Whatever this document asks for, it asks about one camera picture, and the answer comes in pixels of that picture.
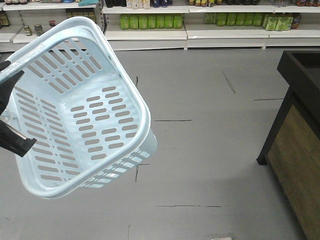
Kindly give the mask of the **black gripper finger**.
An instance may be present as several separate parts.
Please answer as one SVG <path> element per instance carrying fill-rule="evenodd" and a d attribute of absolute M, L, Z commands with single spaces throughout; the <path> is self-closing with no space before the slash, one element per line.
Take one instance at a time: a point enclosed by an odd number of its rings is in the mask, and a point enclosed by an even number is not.
<path fill-rule="evenodd" d="M 16 131 L 4 121 L 0 121 L 0 147 L 20 157 L 24 157 L 36 143 L 35 138 L 28 138 Z"/>
<path fill-rule="evenodd" d="M 1 114 L 6 110 L 9 104 L 11 93 L 16 83 L 23 76 L 24 73 L 25 72 L 21 70 L 0 84 L 0 113 Z"/>

